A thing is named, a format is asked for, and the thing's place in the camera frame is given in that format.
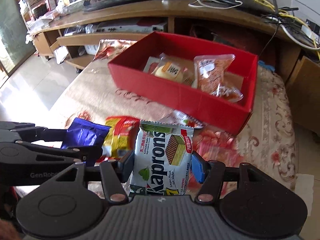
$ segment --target wooden shelf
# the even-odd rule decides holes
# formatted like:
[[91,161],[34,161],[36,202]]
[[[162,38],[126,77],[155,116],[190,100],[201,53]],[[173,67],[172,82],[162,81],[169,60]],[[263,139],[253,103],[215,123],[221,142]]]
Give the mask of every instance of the wooden shelf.
[[80,57],[68,59],[66,62],[78,69],[84,69],[90,62],[92,62],[93,58],[93,55],[86,54]]
[[106,39],[138,41],[145,36],[147,36],[147,34],[142,33],[88,33],[59,37],[57,38],[57,41],[60,46],[83,46],[98,45],[100,40]]
[[52,52],[54,52],[57,48],[59,48],[59,42],[56,41],[54,44],[50,46]]

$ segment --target wrapper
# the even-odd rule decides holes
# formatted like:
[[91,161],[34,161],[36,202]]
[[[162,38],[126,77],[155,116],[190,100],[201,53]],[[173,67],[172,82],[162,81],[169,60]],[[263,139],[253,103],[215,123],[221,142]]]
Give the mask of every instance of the wrapper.
[[181,125],[193,127],[195,129],[201,129],[205,126],[205,124],[199,121],[198,119],[178,110],[174,110],[172,113],[160,119],[158,122],[170,123],[170,124],[181,124]]
[[191,165],[193,128],[140,121],[131,195],[182,195]]
[[139,121],[131,116],[108,117],[106,125],[111,128],[103,143],[103,155],[117,159],[123,157],[127,151],[133,150]]
[[[228,167],[239,167],[244,157],[238,153],[238,141],[235,137],[224,131],[218,131],[212,126],[206,126],[199,130],[192,138],[193,150],[196,151],[205,161],[218,160]],[[221,197],[233,189],[235,182],[225,182],[222,187]],[[198,183],[190,171],[189,182],[186,194],[193,198],[200,190]]]
[[198,88],[203,92],[221,97],[230,102],[240,101],[243,98],[243,94],[224,77],[225,71],[234,59],[234,54],[195,57],[194,63],[198,74]]
[[195,81],[195,75],[189,69],[190,63],[191,62],[189,62],[188,60],[181,59],[178,57],[173,57],[173,56],[167,56],[166,54],[162,53],[160,55],[159,64],[151,74],[160,78],[177,82],[177,83],[182,83],[188,86],[192,86],[192,84]]
[[129,48],[136,41],[127,40],[100,40],[99,47],[93,60],[96,59],[113,59],[122,51]]
[[110,128],[110,126],[96,124],[76,117],[67,129],[61,149],[92,145],[102,146]]

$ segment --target cardboard box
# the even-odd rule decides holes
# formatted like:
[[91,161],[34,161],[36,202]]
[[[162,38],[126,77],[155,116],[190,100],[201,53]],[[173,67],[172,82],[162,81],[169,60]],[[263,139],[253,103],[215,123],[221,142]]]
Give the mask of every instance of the cardboard box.
[[[199,55],[235,54],[228,71],[243,78],[241,92],[244,98],[230,103],[201,90],[143,73],[149,56],[159,57],[161,53],[188,60]],[[257,64],[257,55],[233,47],[188,36],[153,32],[111,60],[109,69],[117,87],[236,135],[252,113]]]

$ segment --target red snack package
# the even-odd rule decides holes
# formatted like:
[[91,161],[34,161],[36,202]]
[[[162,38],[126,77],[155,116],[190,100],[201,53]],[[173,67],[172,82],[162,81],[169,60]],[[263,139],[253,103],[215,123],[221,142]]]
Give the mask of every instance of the red snack package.
[[[228,167],[238,167],[243,161],[243,156],[237,151],[236,138],[227,132],[215,131],[210,126],[206,126],[192,138],[192,147],[205,161],[217,160]],[[194,196],[200,188],[201,184],[190,171],[187,194]],[[226,193],[228,193],[228,183],[223,184],[221,196]]]
[[93,60],[105,58],[113,59],[134,43],[136,43],[136,41],[100,40],[98,50]]
[[103,143],[103,154],[112,158],[121,158],[127,151],[133,150],[140,119],[131,116],[110,116],[106,125],[111,129]]

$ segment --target green leaf graphic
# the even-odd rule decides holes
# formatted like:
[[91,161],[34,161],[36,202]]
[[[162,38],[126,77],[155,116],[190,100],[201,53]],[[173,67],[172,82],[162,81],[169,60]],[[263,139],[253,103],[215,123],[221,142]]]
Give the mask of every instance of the green leaf graphic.
[[140,170],[138,173],[140,176],[142,176],[143,180],[148,181],[149,176],[150,176],[149,167],[146,167],[146,168]]

